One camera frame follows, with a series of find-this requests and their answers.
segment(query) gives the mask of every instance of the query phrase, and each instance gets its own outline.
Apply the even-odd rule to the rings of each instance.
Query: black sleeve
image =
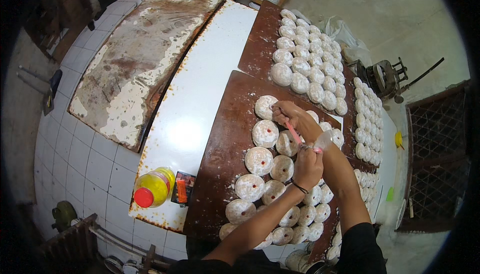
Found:
[[[232,273],[232,267],[219,260],[181,260],[168,269],[167,274]]]
[[[336,267],[339,274],[387,273],[370,223],[360,223],[347,230],[342,238],[340,259]]]

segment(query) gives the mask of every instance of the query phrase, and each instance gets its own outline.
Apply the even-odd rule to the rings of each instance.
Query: hand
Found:
[[[315,187],[323,175],[323,152],[315,153],[312,148],[302,148],[297,153],[293,181],[307,191]]]
[[[300,118],[306,113],[291,101],[277,101],[272,105],[272,111],[273,120],[284,127],[286,127],[285,122],[289,121],[293,128],[297,128]]]

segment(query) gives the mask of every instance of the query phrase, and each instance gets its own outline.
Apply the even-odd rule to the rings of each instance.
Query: red bottle cap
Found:
[[[137,189],[133,198],[141,207],[150,207],[153,204],[153,193],[147,188]]]

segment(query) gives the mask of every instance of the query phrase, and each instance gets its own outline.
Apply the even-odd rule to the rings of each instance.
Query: yellow container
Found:
[[[133,198],[141,207],[162,205],[172,192],[175,175],[169,168],[160,167],[140,176],[135,181]]]

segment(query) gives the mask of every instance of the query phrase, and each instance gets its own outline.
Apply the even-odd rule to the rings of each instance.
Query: plastic bottle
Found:
[[[141,207],[157,207],[162,205],[172,192],[175,175],[169,168],[160,167],[141,175],[135,181],[133,198]]]

